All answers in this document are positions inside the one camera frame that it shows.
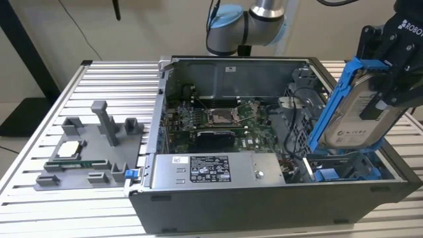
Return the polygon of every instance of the open computer tower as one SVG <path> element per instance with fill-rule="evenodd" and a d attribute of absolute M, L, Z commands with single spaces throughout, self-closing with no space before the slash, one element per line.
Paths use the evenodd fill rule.
<path fill-rule="evenodd" d="M 317 59 L 160 66 L 145 164 L 125 187 L 148 233 L 352 224 L 421 185 L 385 141 L 371 153 L 309 151 L 336 85 Z"/>

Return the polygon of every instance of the power supply label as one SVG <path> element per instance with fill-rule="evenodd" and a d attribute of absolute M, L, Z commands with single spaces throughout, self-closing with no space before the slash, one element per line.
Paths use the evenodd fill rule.
<path fill-rule="evenodd" d="M 190 156 L 190 182 L 230 182 L 226 156 Z"/>

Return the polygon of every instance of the aluminum extrusion table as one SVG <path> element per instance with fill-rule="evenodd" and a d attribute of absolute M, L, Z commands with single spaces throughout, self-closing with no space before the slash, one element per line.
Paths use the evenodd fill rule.
<path fill-rule="evenodd" d="M 323 61 L 337 79 L 341 61 Z M 93 100 L 106 100 L 116 122 L 136 117 L 145 125 L 138 161 L 142 163 L 153 102 L 157 62 L 94 61 L 81 66 L 0 180 L 0 237 L 154 237 L 146 235 L 122 188 L 34 191 L 32 185 L 62 134 L 61 123 L 78 116 L 98 123 L 90 112 Z M 423 126 L 405 114 L 385 136 L 409 167 L 423 179 Z M 423 237 L 423 188 L 401 202 L 380 205 L 356 224 L 268 231 L 193 234 L 189 238 Z"/>

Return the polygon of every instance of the motherboard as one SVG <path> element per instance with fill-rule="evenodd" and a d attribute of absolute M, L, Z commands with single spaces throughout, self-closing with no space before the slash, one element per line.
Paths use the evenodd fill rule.
<path fill-rule="evenodd" d="M 166 109 L 169 153 L 241 152 L 281 154 L 268 105 L 257 99 L 170 102 Z"/>

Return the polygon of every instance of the black stand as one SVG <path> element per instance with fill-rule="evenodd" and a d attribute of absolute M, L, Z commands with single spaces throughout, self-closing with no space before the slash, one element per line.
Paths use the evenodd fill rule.
<path fill-rule="evenodd" d="M 26 137 L 34 132 L 60 90 L 8 0 L 0 0 L 0 27 L 45 95 L 45 98 L 25 98 L 0 126 L 0 136 Z"/>

